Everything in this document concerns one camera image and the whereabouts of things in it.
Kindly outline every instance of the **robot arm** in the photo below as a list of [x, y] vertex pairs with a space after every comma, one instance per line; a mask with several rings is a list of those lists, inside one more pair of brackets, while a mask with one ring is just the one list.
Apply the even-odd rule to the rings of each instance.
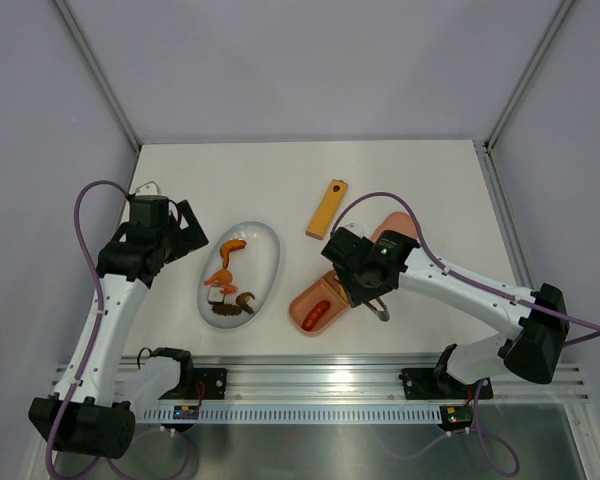
[[[170, 203], [176, 207], [177, 218], [169, 212]], [[123, 385], [121, 398], [115, 397], [118, 363], [153, 279], [165, 264], [209, 243], [187, 201], [175, 204], [167, 197], [143, 195], [129, 197], [129, 204], [129, 221], [98, 255], [96, 270], [104, 307], [99, 310], [96, 293], [63, 377], [48, 398], [35, 398], [29, 408], [29, 419], [49, 441], [63, 401], [68, 401], [53, 439], [55, 450], [120, 458], [133, 438], [135, 414], [144, 412], [165, 393], [192, 384], [191, 354], [160, 348]], [[183, 218], [186, 228], [181, 226]], [[100, 315], [94, 339], [94, 324]], [[88, 360], [77, 381], [76, 369], [85, 356]]]
[[[559, 289], [544, 284], [535, 292], [509, 286], [447, 262], [447, 269], [441, 270], [416, 240], [394, 231], [383, 232], [374, 244], [339, 228], [322, 255], [334, 264], [352, 307], [368, 305], [381, 295], [403, 288], [462, 310], [498, 332], [470, 345], [450, 345], [445, 349], [432, 372], [441, 390], [462, 390], [481, 378], [507, 371], [531, 382], [551, 382], [569, 325], [518, 301], [527, 300], [565, 313]], [[449, 275], [450, 270], [506, 291], [517, 301], [477, 289]]]

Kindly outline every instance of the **white wall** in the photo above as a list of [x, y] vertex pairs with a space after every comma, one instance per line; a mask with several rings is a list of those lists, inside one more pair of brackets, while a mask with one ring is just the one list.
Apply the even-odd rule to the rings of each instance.
[[[600, 323], [600, 0], [578, 4], [495, 150], [534, 277]], [[565, 355], [600, 422], [600, 339]]]
[[[23, 478], [29, 404], [49, 393], [89, 308], [73, 200], [91, 180], [127, 183], [134, 166], [50, 5], [0, 0], [0, 479]], [[121, 204], [100, 188], [82, 216], [93, 248]]]
[[558, 0], [71, 0], [143, 143], [484, 139]]

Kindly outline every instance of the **wooden block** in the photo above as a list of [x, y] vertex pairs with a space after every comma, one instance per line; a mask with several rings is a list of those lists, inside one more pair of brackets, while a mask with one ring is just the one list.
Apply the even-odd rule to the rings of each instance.
[[313, 214], [313, 218], [307, 227], [306, 234], [311, 238], [322, 240], [331, 226], [333, 217], [340, 207], [340, 203], [347, 192], [347, 185], [342, 180], [331, 180], [331, 184], [322, 197], [322, 201]]

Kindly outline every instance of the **white oval plate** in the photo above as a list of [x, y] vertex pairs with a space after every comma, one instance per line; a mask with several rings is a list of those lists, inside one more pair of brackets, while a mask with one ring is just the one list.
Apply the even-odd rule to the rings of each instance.
[[[220, 247], [233, 239], [242, 239], [247, 246], [229, 256], [228, 270], [233, 274], [232, 285], [238, 292], [224, 296], [224, 303], [236, 305], [236, 297], [251, 292], [255, 298], [249, 301], [254, 313], [241, 312], [237, 316], [222, 316], [213, 312], [209, 303], [209, 289], [204, 284], [215, 272], [222, 269]], [[231, 329], [244, 325], [258, 315], [264, 307], [280, 266], [280, 239], [276, 232], [260, 222], [244, 222], [229, 229], [215, 244], [202, 270], [198, 283], [198, 310], [209, 325], [221, 329]]]

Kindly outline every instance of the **toy sausage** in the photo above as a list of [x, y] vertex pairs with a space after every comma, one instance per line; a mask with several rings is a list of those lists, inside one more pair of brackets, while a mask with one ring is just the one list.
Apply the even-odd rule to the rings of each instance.
[[309, 314], [304, 319], [304, 322], [302, 322], [302, 329], [306, 330], [307, 332], [310, 332], [313, 329], [313, 327], [316, 326], [318, 320], [320, 320], [320, 318], [322, 318], [322, 316], [325, 313], [327, 313], [327, 310], [329, 310], [330, 308], [331, 302], [329, 300], [323, 300], [319, 302], [315, 307], [311, 309]]

